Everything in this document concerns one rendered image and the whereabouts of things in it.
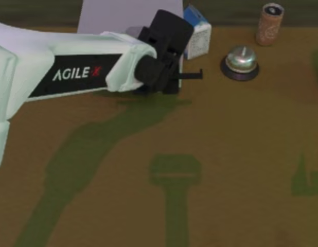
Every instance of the bell base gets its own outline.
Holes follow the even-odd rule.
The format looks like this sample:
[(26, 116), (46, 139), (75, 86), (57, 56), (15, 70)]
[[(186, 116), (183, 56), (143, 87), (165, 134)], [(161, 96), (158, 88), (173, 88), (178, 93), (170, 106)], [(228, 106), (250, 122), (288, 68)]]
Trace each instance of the bell base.
[(224, 57), (221, 61), (221, 71), (222, 73), (228, 77), (229, 79), (235, 81), (250, 81), (253, 80), (259, 73), (259, 65), (257, 64), (253, 71), (249, 73), (237, 73), (231, 70), (225, 63), (226, 57)]

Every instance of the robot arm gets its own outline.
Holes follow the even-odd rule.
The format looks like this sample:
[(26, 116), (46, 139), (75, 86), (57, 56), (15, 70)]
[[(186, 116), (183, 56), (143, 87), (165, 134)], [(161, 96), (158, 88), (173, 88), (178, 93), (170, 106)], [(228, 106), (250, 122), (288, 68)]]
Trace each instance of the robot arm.
[(39, 32), (0, 23), (0, 164), (8, 120), (26, 101), (96, 90), (178, 93), (178, 79), (201, 79), (201, 73), (179, 74), (179, 59), (192, 34), (190, 24), (164, 10), (138, 39), (112, 32)]

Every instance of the blue and white box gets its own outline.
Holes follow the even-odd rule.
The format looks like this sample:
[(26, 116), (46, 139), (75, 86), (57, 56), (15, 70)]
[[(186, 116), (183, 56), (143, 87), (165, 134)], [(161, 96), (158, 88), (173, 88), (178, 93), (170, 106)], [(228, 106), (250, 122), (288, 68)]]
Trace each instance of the blue and white box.
[(185, 58), (192, 59), (207, 54), (210, 45), (211, 24), (191, 4), (184, 10), (184, 19), (195, 28), (184, 52)]

